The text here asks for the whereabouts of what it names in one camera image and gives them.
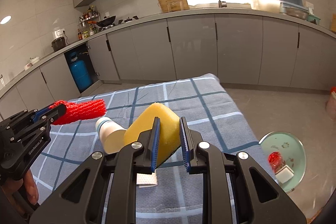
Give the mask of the blue gas cylinder under counter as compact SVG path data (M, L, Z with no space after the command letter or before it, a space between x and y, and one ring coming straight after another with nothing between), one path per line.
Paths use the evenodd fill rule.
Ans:
M79 59L77 53L70 54L70 72L80 92L92 85L92 79L84 60Z

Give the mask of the green round trash basin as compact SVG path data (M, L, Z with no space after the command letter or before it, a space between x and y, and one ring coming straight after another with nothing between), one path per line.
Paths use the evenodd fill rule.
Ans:
M279 151L285 164L294 171L294 177L285 184L276 179L284 192L293 192L306 173L307 158L303 143L292 133L274 131L264 135L259 145L267 159L270 153Z

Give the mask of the white plastic container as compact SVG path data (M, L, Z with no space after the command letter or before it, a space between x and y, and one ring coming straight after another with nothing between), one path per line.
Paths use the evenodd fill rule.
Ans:
M251 0L251 9L265 12L279 13L280 1L279 0Z

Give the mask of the white sponge block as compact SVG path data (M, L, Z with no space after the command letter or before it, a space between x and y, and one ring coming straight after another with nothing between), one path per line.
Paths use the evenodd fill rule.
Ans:
M276 172L276 178L281 184L285 184L293 177L294 171L288 165L284 165Z

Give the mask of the spice rack with bottles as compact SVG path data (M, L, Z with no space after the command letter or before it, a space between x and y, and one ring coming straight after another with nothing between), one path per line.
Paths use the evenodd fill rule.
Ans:
M77 36L79 40L88 38L98 33L97 22L100 21L100 14L96 6L90 5L86 12L79 16L79 28Z

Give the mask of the blue plaid tablecloth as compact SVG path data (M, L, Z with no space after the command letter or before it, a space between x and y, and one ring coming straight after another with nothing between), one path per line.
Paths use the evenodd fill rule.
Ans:
M137 187L137 223L201 223L202 176L190 175L183 165L179 119L222 152L245 151L267 172L268 160L257 138L230 95L212 75L175 80L99 94L106 115L123 128L136 124L153 103L173 111L173 125L161 118L159 155L155 178L147 187ZM93 152L103 147L95 128L96 120L52 126L51 141L31 167L39 202L52 192Z

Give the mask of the wooden cutting board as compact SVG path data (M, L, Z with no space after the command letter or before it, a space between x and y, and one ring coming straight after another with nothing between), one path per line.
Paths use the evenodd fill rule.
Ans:
M158 5L163 13L190 9L187 0L158 0Z

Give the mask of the black wok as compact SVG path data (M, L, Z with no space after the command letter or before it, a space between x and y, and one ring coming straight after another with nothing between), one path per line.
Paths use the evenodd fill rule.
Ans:
M108 17L108 18L104 18L103 20L101 20L101 21L99 21L99 22L96 22L96 21L93 21L93 20L89 20L88 23L89 23L89 24L95 24L95 25L97 25L98 27L104 28L104 27L113 25L115 19L116 19L115 16L110 16L110 17Z

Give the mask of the blue dish rack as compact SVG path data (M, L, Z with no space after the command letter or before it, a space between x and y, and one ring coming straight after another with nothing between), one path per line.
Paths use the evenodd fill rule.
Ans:
M309 12L309 9L303 6L302 0L279 0L279 1L280 1L280 14L286 14L284 12L285 7L300 8Z

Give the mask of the grey base cabinets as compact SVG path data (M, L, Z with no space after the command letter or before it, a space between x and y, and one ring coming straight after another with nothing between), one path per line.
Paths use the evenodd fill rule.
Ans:
M70 54L92 85L80 92ZM311 23L254 14L133 21L64 48L1 91L1 117L88 94L99 82L160 82L216 75L221 83L329 90L335 35Z

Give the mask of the pink bucket red lid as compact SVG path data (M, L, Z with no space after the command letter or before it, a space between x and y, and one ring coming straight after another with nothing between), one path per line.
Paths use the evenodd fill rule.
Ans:
M336 119L336 87L335 86L331 88L330 97L326 103L326 112L333 121Z

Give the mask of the red snack wrapper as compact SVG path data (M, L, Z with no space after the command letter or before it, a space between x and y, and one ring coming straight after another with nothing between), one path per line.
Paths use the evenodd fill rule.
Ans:
M268 162L274 173L277 173L285 165L285 161L279 151L270 153L268 156Z

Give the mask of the steel bowl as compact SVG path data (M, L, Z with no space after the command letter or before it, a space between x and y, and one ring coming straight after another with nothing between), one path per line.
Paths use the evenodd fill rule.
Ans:
M284 12L286 13L286 15L295 17L295 18L299 18L302 20L307 20L308 16L309 16L309 12L304 10L304 9L300 9L300 8L295 8L295 7L285 7L284 8Z

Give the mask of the white paper cup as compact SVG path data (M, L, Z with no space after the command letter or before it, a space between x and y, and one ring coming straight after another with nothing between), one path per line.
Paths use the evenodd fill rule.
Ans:
M119 152L124 147L126 129L108 117L101 117L96 122L96 131L102 147L107 154Z

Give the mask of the dark rice cooker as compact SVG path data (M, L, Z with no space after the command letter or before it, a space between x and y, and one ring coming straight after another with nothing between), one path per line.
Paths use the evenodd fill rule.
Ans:
M54 52L57 52L57 51L63 49L64 47L66 47L66 40L65 40L64 36L60 36L60 37L54 39L51 42L51 47L52 47Z

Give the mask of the small wooden board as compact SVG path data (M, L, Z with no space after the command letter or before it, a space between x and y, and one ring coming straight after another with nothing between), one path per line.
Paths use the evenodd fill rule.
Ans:
M330 24L330 30L333 33L336 33L336 14L333 14L333 18L332 18L331 24Z

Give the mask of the yellow sponge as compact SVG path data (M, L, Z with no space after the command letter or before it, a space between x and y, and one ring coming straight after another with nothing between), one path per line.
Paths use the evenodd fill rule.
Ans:
M150 131L149 141L144 141L150 157L152 172L164 163L181 146L180 118L161 103L153 103L131 124L123 136L125 145L138 141L141 133Z

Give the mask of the red foam net sleeve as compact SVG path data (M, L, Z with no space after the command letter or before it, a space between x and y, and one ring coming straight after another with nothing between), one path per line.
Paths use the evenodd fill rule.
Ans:
M80 103L59 100L51 104L48 109L56 108L59 105L64 105L66 111L55 122L52 122L53 125L64 125L76 121L100 118L106 114L105 101L102 99Z

